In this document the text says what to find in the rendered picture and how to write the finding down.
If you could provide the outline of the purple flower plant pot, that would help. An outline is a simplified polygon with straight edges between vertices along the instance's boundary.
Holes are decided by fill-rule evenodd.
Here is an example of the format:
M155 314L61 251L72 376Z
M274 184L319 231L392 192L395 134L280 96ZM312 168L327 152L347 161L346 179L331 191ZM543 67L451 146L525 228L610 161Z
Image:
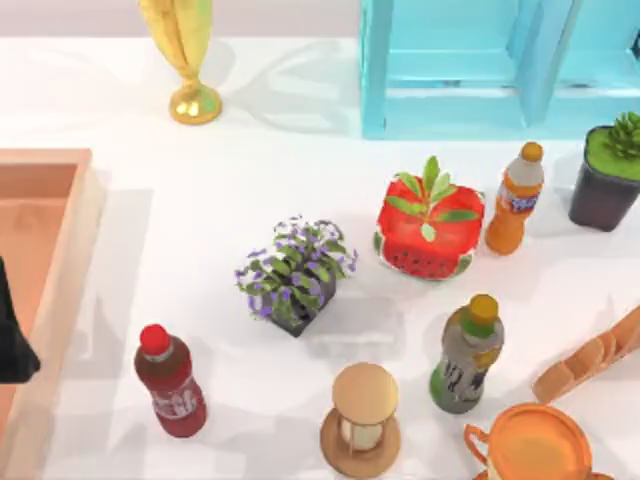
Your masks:
M300 215L278 222L270 246L247 255L234 272L254 317L299 337L334 297L337 283L356 271L358 253L330 220Z

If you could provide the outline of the watermelon plant pot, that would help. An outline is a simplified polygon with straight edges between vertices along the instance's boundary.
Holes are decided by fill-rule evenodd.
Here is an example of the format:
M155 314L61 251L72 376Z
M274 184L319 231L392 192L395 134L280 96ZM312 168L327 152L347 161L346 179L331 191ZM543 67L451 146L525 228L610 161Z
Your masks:
M485 213L484 194L456 185L435 156L420 176L399 172L377 219L373 246L390 267L426 280L447 280L471 264Z

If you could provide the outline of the wooden hourglass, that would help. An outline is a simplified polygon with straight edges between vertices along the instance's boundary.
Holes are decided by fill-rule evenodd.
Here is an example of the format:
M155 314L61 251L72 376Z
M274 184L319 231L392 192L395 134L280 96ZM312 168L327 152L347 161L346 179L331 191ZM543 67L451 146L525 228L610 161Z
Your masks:
M359 362L344 368L332 387L333 408L320 429L327 463L355 480L374 479L395 462L401 446L395 418L398 386L382 366Z

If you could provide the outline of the light blue rack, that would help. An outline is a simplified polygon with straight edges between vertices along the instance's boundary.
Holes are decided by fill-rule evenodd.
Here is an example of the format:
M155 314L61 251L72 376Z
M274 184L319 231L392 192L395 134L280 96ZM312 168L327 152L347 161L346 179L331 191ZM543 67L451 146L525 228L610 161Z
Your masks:
M360 0L362 133L574 139L640 113L640 0Z

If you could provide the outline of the green tea bottle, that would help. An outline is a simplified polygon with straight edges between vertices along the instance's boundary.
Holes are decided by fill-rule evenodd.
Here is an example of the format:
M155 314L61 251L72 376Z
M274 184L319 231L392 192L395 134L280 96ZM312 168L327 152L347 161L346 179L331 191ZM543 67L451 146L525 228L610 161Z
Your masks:
M472 410L503 345L504 325L497 301L488 294L473 296L444 326L440 361L430 377L434 403L451 414Z

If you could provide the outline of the gold trophy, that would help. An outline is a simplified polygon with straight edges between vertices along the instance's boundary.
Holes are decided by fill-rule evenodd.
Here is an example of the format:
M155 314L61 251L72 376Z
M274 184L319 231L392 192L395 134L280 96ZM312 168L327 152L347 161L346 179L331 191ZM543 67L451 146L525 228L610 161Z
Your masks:
M199 78L212 24L212 0L137 0L151 37L182 79L170 99L171 117L186 125L214 120L222 110L218 93Z

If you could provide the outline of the orange soda bottle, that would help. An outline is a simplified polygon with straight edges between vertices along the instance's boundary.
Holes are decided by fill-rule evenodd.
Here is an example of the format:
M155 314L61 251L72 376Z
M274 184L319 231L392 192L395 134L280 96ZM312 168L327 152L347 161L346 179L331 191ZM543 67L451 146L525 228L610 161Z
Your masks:
M522 242L525 222L533 212L544 184L542 158L542 146L527 142L504 171L496 195L495 213L485 233L487 246L496 254L510 255Z

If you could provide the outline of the red-capped cola bottle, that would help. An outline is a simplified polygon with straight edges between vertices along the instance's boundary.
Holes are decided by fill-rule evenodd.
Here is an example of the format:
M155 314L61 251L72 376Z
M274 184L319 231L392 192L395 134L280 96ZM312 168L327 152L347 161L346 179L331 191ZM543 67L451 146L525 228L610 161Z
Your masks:
M139 342L135 371L162 428L176 438L195 435L207 420L207 405L193 376L189 347L160 324L145 326Z

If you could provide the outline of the salmon-coloured shallow box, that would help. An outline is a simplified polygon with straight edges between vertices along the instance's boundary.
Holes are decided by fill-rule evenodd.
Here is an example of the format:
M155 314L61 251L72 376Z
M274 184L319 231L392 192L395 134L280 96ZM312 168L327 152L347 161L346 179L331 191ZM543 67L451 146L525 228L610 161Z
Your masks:
M0 257L41 369L0 386L0 480L41 480L105 191L88 149L0 148Z

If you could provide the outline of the black pot green succulent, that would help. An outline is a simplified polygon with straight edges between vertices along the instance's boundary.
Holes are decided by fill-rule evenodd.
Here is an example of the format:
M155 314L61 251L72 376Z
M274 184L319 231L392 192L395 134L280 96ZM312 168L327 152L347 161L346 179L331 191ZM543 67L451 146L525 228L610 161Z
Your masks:
M640 114L625 112L585 138L583 163L571 198L576 225L613 231L640 196Z

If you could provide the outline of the sliced bread loaf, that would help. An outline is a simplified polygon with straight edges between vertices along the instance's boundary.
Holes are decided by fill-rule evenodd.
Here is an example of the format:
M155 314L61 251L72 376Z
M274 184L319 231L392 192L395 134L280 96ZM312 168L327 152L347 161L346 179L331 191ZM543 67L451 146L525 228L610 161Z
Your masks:
M640 348L640 305L610 329L549 366L533 383L537 401L548 404Z

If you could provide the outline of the orange trophy cup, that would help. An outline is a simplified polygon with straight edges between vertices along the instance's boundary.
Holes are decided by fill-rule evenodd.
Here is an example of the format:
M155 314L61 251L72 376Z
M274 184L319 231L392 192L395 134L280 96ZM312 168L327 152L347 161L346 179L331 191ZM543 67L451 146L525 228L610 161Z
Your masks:
M615 480L593 470L583 430L551 406L515 405L488 432L467 425L464 442L485 467L474 480Z

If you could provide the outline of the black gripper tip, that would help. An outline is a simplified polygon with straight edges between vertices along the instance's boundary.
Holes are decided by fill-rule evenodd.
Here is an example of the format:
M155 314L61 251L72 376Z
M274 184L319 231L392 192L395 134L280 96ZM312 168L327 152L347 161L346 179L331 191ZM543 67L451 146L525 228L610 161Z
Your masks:
M0 257L0 384L25 384L40 368L40 360L19 326Z

